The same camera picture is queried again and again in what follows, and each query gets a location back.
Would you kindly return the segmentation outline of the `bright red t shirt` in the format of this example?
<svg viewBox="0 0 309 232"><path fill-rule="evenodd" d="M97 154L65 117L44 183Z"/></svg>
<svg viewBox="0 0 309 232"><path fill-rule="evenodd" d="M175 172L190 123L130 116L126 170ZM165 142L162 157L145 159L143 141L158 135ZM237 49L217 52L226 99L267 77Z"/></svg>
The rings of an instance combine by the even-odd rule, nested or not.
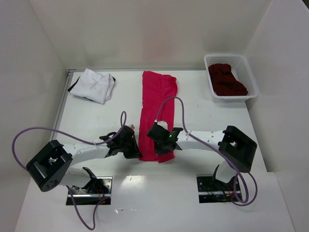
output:
<svg viewBox="0 0 309 232"><path fill-rule="evenodd" d="M142 110L140 116L138 147L142 161L157 161L163 163L175 158L173 152L163 155L155 153L155 144L147 133L156 119L159 107L169 97L175 97L178 92L177 79L168 74L144 71L142 74Z"/></svg>

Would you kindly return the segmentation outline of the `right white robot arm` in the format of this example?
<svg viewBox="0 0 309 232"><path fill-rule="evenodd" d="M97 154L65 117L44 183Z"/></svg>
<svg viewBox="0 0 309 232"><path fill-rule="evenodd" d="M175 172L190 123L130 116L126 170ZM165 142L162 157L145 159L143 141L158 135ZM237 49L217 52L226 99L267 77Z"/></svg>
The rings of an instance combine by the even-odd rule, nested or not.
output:
<svg viewBox="0 0 309 232"><path fill-rule="evenodd" d="M147 137L154 141L158 155L188 149L219 152L224 161L215 169L213 177L226 184L238 173L251 171L257 149L257 143L235 126L219 131L189 131L179 127L169 131L155 122Z"/></svg>

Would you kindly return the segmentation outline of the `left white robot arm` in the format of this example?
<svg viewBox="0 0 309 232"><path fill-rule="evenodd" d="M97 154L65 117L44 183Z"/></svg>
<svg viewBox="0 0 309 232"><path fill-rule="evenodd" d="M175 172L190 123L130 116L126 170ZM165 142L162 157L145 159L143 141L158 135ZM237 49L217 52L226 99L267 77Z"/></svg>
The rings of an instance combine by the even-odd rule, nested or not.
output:
<svg viewBox="0 0 309 232"><path fill-rule="evenodd" d="M118 153L123 153L126 159L142 158L131 126L124 126L119 133L111 132L99 139L104 143L63 145L52 140L28 162L26 170L42 192L63 185L95 193L103 184L89 168L76 168L76 164Z"/></svg>

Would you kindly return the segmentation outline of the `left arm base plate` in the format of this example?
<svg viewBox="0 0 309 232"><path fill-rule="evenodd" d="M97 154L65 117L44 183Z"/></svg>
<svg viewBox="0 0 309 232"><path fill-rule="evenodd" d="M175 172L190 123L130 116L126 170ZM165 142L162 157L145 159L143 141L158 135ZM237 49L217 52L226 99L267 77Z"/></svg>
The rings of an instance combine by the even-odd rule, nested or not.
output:
<svg viewBox="0 0 309 232"><path fill-rule="evenodd" d="M76 205L111 204L112 177L98 177L92 179L83 188L70 186Z"/></svg>

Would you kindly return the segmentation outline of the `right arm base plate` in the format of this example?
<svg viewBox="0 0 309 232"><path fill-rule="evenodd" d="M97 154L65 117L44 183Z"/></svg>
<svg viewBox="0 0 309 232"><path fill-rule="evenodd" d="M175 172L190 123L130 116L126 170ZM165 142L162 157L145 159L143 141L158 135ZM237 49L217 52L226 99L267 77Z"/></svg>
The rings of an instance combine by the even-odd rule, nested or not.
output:
<svg viewBox="0 0 309 232"><path fill-rule="evenodd" d="M216 180L210 175L197 176L199 203L232 202L234 193L234 177L228 183Z"/></svg>

